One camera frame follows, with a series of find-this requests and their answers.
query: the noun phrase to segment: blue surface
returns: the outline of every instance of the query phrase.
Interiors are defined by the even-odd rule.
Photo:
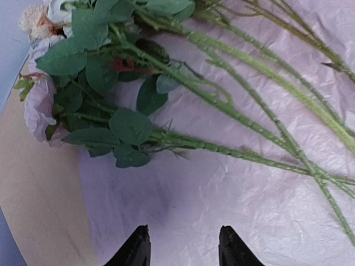
[[[18,21],[32,4],[42,4],[42,1],[0,0],[0,114],[27,57],[28,37],[19,29]]]
[[[26,266],[0,208],[0,266]]]

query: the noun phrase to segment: pink flower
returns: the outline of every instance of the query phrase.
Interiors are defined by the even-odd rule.
[[[52,110],[54,94],[57,92],[51,77],[44,76],[35,79],[35,83],[28,93],[25,101],[24,118],[29,132],[39,141],[47,141],[45,130],[49,125],[55,125]],[[61,139],[69,132],[59,126],[49,141],[51,147],[60,147]]]
[[[64,39],[63,36],[54,35],[49,38],[41,40],[34,48],[30,49],[29,51],[30,59],[28,62],[28,71],[30,74],[44,73],[41,70],[36,68],[37,66],[36,60],[44,56],[50,47],[52,47],[57,42],[63,39]]]

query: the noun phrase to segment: white wrapping paper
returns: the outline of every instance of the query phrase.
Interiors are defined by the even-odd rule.
[[[238,1],[230,1],[232,6]],[[355,70],[355,3],[289,1],[310,26]],[[238,10],[240,4],[234,5]],[[244,29],[283,57],[309,80],[355,127],[355,86],[321,62],[319,52],[262,18],[234,18]],[[189,27],[258,52],[240,39],[210,25]],[[192,45],[177,38],[157,40],[171,56],[218,82],[233,95],[238,109],[277,133],[246,92],[223,71],[206,63]],[[336,135],[289,93],[236,59],[229,62],[257,89],[311,160],[330,173],[355,177],[355,160]],[[120,104],[135,107],[141,81],[120,85]],[[263,156],[290,162],[272,143],[241,126],[184,88],[154,117],[159,125],[173,120],[179,132],[230,147],[248,147]],[[315,181],[306,176],[237,160],[207,151],[189,152],[189,160],[162,152],[138,169],[116,169],[112,155],[79,158],[88,221],[100,264],[105,263],[140,224],[148,224],[152,266],[218,265],[219,229],[231,225],[266,266],[355,265],[355,249],[336,221]],[[354,201],[329,186],[355,230]]]

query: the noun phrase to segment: flower bouquet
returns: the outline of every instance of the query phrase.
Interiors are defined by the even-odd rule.
[[[265,16],[324,52],[331,60],[324,65],[345,73],[352,80],[355,75],[284,0],[270,2],[302,29],[286,23],[259,1],[243,2],[251,13],[235,11],[218,0],[51,0],[29,7],[20,19],[20,27],[28,32],[30,42],[36,44],[30,53],[29,74],[20,76],[15,86],[21,91],[20,100],[25,101],[28,128],[39,141],[48,141],[51,146],[65,142],[84,147],[91,157],[112,154],[119,168],[144,166],[154,160],[155,153],[165,150],[186,157],[188,150],[203,149],[313,177],[355,245],[355,235],[328,188],[332,183],[355,199],[355,192],[349,187],[355,181],[332,175],[310,160],[231,59],[249,65],[284,88],[289,97],[305,104],[353,155],[354,131],[310,82],[271,49],[232,25],[229,15],[245,19]],[[224,29],[253,45],[261,58],[190,29],[188,19]],[[157,34],[172,35],[193,45],[206,57],[206,65],[222,69],[239,85],[238,89],[254,99],[279,134],[238,110],[231,94],[235,88],[224,88],[186,62],[172,58],[162,45],[152,40]],[[138,79],[143,83],[136,109],[118,106],[113,100],[117,83]],[[157,111],[164,112],[169,93],[175,89],[195,94],[235,123],[285,150],[297,163],[272,160],[254,150],[223,146],[190,136],[188,132],[182,134],[173,129],[174,121],[165,126],[153,124],[150,116]]]

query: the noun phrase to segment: beige paper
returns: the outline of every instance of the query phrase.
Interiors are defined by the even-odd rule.
[[[70,146],[39,143],[12,91],[0,116],[0,205],[28,266],[97,266]]]

